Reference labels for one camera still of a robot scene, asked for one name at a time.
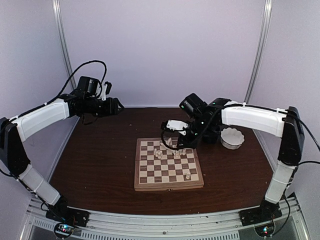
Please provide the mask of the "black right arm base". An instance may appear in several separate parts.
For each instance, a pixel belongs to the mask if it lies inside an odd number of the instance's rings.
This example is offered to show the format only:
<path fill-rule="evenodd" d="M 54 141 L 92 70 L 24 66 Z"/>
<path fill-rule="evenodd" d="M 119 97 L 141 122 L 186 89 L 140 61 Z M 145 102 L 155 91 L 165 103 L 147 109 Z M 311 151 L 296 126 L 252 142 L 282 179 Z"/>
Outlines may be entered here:
<path fill-rule="evenodd" d="M 243 226 L 268 222 L 282 215 L 279 203 L 271 203 L 265 199 L 261 201 L 258 207 L 239 211 L 239 217 Z"/>

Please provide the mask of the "wooden chess board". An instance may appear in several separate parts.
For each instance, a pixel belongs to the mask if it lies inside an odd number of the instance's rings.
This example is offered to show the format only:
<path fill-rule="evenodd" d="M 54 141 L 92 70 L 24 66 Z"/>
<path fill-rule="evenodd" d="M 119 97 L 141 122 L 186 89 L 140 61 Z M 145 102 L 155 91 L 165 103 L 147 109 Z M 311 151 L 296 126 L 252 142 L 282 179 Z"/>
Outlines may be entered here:
<path fill-rule="evenodd" d="M 204 179 L 197 151 L 185 148 L 186 155 L 174 156 L 174 151 L 162 150 L 157 159 L 154 150 L 161 150 L 160 138 L 139 138 L 136 141 L 134 190 L 137 192 L 199 189 Z M 185 180 L 187 172 L 191 180 Z"/>

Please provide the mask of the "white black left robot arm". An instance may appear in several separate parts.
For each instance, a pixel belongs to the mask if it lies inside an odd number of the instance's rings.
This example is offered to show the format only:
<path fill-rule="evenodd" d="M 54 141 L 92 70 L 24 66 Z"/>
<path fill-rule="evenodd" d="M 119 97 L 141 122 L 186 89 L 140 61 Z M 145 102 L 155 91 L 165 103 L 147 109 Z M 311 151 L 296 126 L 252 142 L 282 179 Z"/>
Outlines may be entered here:
<path fill-rule="evenodd" d="M 75 127 L 75 117 L 92 115 L 96 120 L 124 110 L 117 98 L 108 96 L 111 88 L 108 81 L 82 76 L 71 93 L 24 115 L 0 120 L 0 160 L 8 176 L 53 206 L 51 211 L 61 222 L 69 221 L 72 211 L 59 202 L 61 194 L 48 183 L 50 172 Z"/>

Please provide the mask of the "white rook corner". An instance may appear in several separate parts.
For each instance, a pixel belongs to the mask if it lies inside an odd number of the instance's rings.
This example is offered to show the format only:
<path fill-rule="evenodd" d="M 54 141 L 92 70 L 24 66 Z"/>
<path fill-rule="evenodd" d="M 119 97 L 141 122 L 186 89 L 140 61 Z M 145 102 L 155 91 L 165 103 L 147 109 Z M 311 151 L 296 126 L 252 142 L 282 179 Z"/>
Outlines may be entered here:
<path fill-rule="evenodd" d="M 190 181 L 190 180 L 191 180 L 191 173 L 190 173 L 190 172 L 187 172 L 187 173 L 184 175 L 184 180 L 185 180 L 185 181 Z"/>

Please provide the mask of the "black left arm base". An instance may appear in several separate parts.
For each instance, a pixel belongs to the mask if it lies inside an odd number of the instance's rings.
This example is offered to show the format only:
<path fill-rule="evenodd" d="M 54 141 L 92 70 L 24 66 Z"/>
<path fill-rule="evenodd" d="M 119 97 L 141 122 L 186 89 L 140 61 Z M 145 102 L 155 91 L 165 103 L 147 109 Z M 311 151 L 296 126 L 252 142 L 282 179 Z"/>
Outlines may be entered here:
<path fill-rule="evenodd" d="M 52 205 L 41 197 L 41 209 L 46 212 L 45 217 L 57 222 L 71 225 L 73 227 L 86 227 L 90 213 L 86 210 L 79 210 L 68 206 L 68 200 L 62 195 Z"/>

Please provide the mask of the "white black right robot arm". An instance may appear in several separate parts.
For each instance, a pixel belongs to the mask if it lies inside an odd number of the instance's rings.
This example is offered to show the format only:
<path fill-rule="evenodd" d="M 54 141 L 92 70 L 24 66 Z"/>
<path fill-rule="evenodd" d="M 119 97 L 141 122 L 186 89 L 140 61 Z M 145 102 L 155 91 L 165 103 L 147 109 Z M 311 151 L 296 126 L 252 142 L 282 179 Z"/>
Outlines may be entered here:
<path fill-rule="evenodd" d="M 256 210 L 259 220 L 268 220 L 287 187 L 292 183 L 294 171 L 303 153 L 305 134 L 299 123 L 295 107 L 267 108 L 237 102 L 229 98 L 216 98 L 211 103 L 201 100 L 195 93 L 188 95 L 179 107 L 189 115 L 191 122 L 170 120 L 170 130 L 180 132 L 179 148 L 196 148 L 199 139 L 210 127 L 234 126 L 251 129 L 261 138 L 270 135 L 279 139 L 277 164 L 262 206 Z"/>

